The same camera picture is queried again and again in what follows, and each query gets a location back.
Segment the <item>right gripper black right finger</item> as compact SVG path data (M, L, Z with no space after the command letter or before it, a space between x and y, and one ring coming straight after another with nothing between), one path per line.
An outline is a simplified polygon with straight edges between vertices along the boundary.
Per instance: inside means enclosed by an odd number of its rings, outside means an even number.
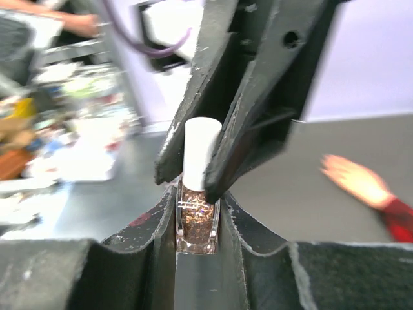
M411 309L409 243L290 242L221 200L225 309Z

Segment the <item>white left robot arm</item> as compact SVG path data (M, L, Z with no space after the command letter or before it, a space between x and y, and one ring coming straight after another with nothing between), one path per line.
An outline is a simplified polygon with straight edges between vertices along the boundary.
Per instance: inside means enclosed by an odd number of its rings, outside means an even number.
M155 181L183 170L184 127L222 123L204 186L217 201L234 182L278 155L301 118L338 1L207 1L203 8L156 4L148 36L171 45L188 28L190 79L155 163Z

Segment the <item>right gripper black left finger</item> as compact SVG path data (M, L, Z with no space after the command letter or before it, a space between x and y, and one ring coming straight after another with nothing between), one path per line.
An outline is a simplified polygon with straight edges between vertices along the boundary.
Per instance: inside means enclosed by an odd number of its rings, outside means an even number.
M1 308L173 308L176 195L102 242L3 240Z

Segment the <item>glitter nail polish bottle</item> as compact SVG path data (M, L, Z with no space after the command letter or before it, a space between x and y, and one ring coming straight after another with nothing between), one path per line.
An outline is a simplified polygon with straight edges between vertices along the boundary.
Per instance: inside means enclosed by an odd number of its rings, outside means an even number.
M205 171L222 124L196 117L185 122L183 172L177 184L176 249L185 254L214 254L220 202L206 201Z

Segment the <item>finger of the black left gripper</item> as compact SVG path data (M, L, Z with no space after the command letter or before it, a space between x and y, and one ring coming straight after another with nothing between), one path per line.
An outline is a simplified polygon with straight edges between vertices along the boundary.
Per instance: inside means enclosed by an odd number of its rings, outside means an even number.
M216 202L245 173L278 155L298 120L339 1L274 1L206 170Z
M191 77L155 161L155 183L170 182L182 172L185 121L206 116L224 121L247 63L243 22L250 1L207 1L193 58Z

